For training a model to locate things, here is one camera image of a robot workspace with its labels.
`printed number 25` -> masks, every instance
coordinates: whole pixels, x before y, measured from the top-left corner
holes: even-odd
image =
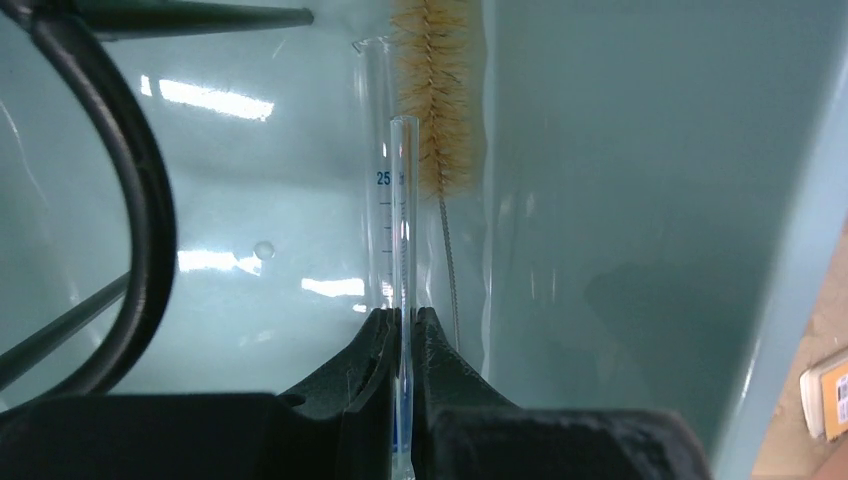
[[[391,185],[391,172],[377,172],[377,185]]]

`water droplet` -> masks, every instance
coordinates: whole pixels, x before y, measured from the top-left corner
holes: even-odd
[[[274,254],[277,252],[274,251],[274,245],[271,242],[262,241],[253,247],[253,253],[260,260],[270,260],[274,258]]]

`light blue sink basin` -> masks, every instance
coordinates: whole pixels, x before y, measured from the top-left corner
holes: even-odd
[[[107,46],[179,220],[168,312],[119,391],[282,391],[372,306],[351,44],[386,33],[388,2],[252,3],[316,24]],[[845,0],[482,0],[486,162],[449,203],[469,362],[525,406],[680,411],[716,478],[747,478],[848,209],[846,22]],[[5,19],[0,45],[1,352],[124,273],[129,241],[84,113]],[[449,322],[421,208],[419,296]]]

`black cable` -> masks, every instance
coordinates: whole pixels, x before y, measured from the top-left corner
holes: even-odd
[[[79,369],[38,398],[103,393],[144,353],[171,293],[177,241],[168,176],[135,97],[86,26],[47,6],[18,9],[16,18],[14,8],[4,3],[0,0],[0,10],[29,31],[85,109],[112,158],[126,201],[132,259],[129,286],[114,326]]]

